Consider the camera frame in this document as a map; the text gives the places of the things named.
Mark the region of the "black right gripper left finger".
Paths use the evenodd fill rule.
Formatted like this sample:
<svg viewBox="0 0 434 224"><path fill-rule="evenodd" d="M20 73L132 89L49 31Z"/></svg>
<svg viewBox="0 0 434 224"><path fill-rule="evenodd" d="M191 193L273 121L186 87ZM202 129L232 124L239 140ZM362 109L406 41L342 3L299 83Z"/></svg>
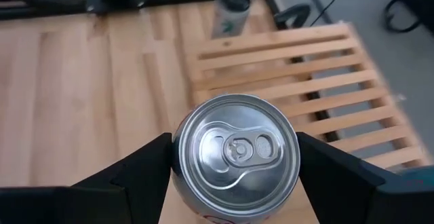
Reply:
<svg viewBox="0 0 434 224"><path fill-rule="evenodd" d="M74 185L1 188L1 223L158 223L170 179L172 135Z"/></svg>

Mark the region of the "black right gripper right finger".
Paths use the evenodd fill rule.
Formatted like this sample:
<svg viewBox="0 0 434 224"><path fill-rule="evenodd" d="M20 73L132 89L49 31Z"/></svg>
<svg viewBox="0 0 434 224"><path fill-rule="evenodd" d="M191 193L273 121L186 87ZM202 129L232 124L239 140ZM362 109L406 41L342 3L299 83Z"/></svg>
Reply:
<svg viewBox="0 0 434 224"><path fill-rule="evenodd" d="M320 223L432 223L433 167L393 173L304 132L300 180Z"/></svg>

